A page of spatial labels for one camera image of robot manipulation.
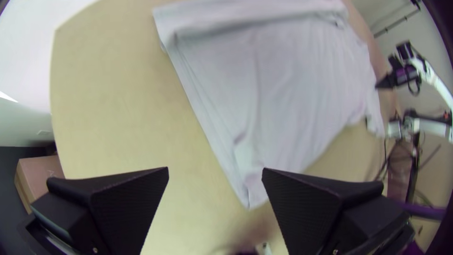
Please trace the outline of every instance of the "folded shirt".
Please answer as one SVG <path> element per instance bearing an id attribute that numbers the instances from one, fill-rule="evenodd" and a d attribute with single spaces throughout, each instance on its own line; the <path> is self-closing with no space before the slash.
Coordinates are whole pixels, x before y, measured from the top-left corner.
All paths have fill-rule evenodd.
<path id="1" fill-rule="evenodd" d="M 303 172 L 346 125 L 384 136 L 366 43 L 341 0 L 195 0 L 153 10 L 163 50 L 241 203 L 264 167 Z"/>

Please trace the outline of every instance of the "cardboard box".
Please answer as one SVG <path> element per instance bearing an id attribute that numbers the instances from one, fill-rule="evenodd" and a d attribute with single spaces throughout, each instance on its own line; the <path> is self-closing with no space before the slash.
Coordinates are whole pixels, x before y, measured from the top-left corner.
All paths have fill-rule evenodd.
<path id="1" fill-rule="evenodd" d="M 48 192 L 49 177 L 65 177 L 57 155 L 19 160 L 14 184 L 28 213 L 32 211 L 30 204 Z"/>

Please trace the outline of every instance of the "white wall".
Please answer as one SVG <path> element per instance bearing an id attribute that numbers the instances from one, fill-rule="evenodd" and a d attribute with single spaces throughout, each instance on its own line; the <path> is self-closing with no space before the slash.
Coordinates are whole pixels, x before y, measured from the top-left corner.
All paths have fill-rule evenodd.
<path id="1" fill-rule="evenodd" d="M 0 146 L 52 140 L 50 59 L 56 28 L 95 0 L 10 0 L 0 16 Z"/>
<path id="2" fill-rule="evenodd" d="M 415 10 L 411 4 L 406 5 L 408 3 L 410 3 L 409 0 L 354 1 L 374 33 Z M 377 43 L 382 53 L 387 56 L 396 52 L 396 44 L 410 40 L 412 45 L 431 63 L 449 90 L 453 91 L 453 70 L 445 45 L 431 15 L 423 4 L 421 6 L 421 13 L 377 38 Z M 418 113 L 433 115 L 442 113 L 442 110 L 446 109 L 437 91 L 426 84 L 422 84 L 418 97 L 412 96 L 406 87 L 399 89 L 398 100 L 404 109 L 415 108 Z M 442 148 L 419 173 L 417 189 L 423 192 L 434 205 L 446 206 L 453 188 L 453 144 L 449 144 L 445 139 L 426 135 L 421 162 L 424 162 L 438 144 L 441 144 Z M 438 223 L 416 221 L 415 224 L 423 226 L 421 235 L 417 236 L 417 242 L 426 249 L 437 231 Z"/>

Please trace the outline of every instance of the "wooden tabletop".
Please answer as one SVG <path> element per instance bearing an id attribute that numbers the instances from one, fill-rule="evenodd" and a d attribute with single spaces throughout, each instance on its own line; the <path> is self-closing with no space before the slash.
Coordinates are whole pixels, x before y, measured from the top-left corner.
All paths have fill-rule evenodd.
<path id="1" fill-rule="evenodd" d="M 274 254 L 287 254 L 270 204 L 251 212 L 240 204 L 159 46 L 151 10 L 166 2 L 101 0 L 56 32 L 50 98 L 65 176 L 169 167 L 142 254 L 223 255 L 264 241 Z M 385 59 L 349 8 L 382 76 Z M 381 95 L 384 118 L 394 112 L 392 100 Z M 364 123 L 347 127 L 305 173 L 371 179 L 384 157 L 382 143 Z"/>

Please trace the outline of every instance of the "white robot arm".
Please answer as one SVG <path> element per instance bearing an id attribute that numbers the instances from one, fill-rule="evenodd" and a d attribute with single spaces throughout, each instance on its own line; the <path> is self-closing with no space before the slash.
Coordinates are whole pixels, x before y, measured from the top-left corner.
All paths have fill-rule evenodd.
<path id="1" fill-rule="evenodd" d="M 437 76 L 432 66 L 412 46 L 404 42 L 397 47 L 399 58 L 395 55 L 389 57 L 393 71 L 377 85 L 377 89 L 394 88 L 407 85 L 412 94 L 417 95 L 422 81 L 433 86 L 442 96 L 448 110 L 442 116 L 429 117 L 417 114 L 415 110 L 404 113 L 403 119 L 392 119 L 388 124 L 387 137 L 397 139 L 407 138 L 412 134 L 425 131 L 437 136 L 445 137 L 453 143 L 452 109 L 453 96 L 443 81 Z M 417 91 L 413 91 L 410 82 L 415 81 Z"/>

